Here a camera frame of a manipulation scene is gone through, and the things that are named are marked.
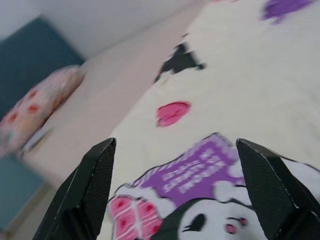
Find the white wall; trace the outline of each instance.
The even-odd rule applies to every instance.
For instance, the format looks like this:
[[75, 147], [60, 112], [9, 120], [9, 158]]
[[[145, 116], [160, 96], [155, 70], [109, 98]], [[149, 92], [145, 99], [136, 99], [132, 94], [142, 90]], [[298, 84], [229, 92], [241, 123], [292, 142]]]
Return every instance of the white wall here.
[[0, 39], [14, 33], [39, 14], [28, 0], [0, 0]]
[[195, 0], [30, 0], [91, 57]]

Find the floor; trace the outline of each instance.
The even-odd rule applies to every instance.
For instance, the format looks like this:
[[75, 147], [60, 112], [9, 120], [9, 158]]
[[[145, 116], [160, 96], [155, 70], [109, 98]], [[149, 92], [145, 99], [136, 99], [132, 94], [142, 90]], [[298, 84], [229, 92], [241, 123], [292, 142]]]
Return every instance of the floor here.
[[7, 240], [31, 240], [33, 239], [52, 199], [56, 194], [56, 190], [49, 187], [40, 200], [34, 201], [30, 206], [29, 214], [20, 223], [17, 230], [12, 232]]

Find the pillow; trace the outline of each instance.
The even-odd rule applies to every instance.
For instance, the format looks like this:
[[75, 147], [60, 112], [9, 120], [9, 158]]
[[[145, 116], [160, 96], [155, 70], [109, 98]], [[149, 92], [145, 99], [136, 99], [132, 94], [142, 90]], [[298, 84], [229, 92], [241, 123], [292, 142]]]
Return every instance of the pillow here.
[[79, 66], [68, 66], [34, 86], [0, 122], [0, 156], [19, 151], [83, 79]]

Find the purple shape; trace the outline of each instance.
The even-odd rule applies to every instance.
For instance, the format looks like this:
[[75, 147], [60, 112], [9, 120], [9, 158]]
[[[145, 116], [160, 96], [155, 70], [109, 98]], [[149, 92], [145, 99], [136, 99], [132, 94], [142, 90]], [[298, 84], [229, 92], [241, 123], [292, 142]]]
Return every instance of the purple shape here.
[[147, 171], [133, 186], [153, 188], [176, 207], [196, 198], [214, 199], [218, 181], [244, 184], [244, 178], [231, 176], [229, 167], [239, 159], [237, 149], [219, 133], [197, 142], [177, 159]]
[[269, 0], [263, 9], [263, 20], [277, 18], [274, 24], [279, 24], [287, 14], [299, 11], [315, 0]]

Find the white bedsheet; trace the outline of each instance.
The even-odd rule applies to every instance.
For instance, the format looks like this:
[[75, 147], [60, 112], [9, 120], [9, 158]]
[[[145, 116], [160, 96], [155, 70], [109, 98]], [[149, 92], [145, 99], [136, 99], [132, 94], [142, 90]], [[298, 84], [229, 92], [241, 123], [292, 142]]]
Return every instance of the white bedsheet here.
[[[146, 170], [220, 132], [245, 138], [320, 168], [320, 2], [281, 24], [262, 21], [255, 0], [211, 2], [184, 39], [200, 62], [166, 73], [113, 131], [117, 148], [110, 196]], [[169, 127], [156, 127], [156, 111], [188, 101], [191, 111]], [[110, 239], [105, 217], [98, 239]]]

